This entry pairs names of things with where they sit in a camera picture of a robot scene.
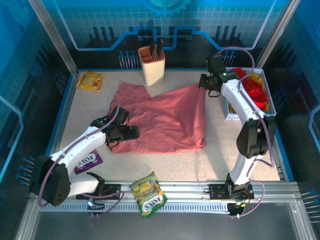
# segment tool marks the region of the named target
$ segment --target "purple snack bag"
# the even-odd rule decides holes
[[[75,174],[80,174],[102,163],[103,161],[97,150],[93,150],[88,156],[78,163],[74,168],[74,172]]]

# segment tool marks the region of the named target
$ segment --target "black knife handle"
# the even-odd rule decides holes
[[[154,43],[154,41],[151,41],[150,42],[150,55],[151,55],[151,57],[154,54],[154,50],[155,50],[155,43]]]
[[[162,47],[164,46],[164,38],[160,37],[159,38],[159,43],[158,46],[156,48],[156,53],[158,55],[159,58],[161,58],[161,53],[162,53]]]

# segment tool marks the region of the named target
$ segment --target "gear logo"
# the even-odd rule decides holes
[[[27,0],[0,0],[0,6],[7,6],[12,16],[22,25],[29,17]]]
[[[174,14],[180,14],[180,11],[185,10],[187,4],[191,0],[142,0],[145,10],[149,10],[150,14],[155,14],[157,17],[167,16],[173,17]]]

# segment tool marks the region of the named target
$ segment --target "glass panel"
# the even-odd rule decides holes
[[[109,213],[98,219],[100,224],[93,224],[96,219],[78,212],[42,212],[40,217],[34,240],[61,240],[66,236],[69,240],[93,239],[92,236],[97,240],[104,240],[106,236],[108,239],[134,240],[258,239],[254,236],[263,236],[264,240],[299,239],[290,206],[283,203],[263,203],[240,220],[231,220],[221,214],[187,212],[156,213],[149,219],[142,219],[139,213]],[[119,230],[119,225],[126,227]]]
[[[43,1],[80,69],[137,68],[131,60],[138,48],[159,37],[169,68],[203,68],[210,54],[227,46],[245,47],[257,59],[287,2]],[[250,65],[238,51],[229,51],[224,61],[232,67]]]
[[[320,2],[301,0],[264,66],[284,160],[320,233]]]
[[[27,1],[0,1],[0,29],[0,239],[7,240],[30,196],[28,161],[48,148],[70,73]]]

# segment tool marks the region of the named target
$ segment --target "red cloth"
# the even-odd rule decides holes
[[[129,125],[139,127],[140,137],[120,142],[110,149],[113,153],[177,153],[205,147],[206,91],[198,84],[150,97],[144,86],[121,82],[114,99],[130,112]]]
[[[246,75],[246,73],[242,71],[242,68],[233,68],[232,70],[235,71],[240,78]],[[242,81],[242,85],[256,106],[264,111],[268,101],[268,95],[265,93],[263,86],[248,77]]]

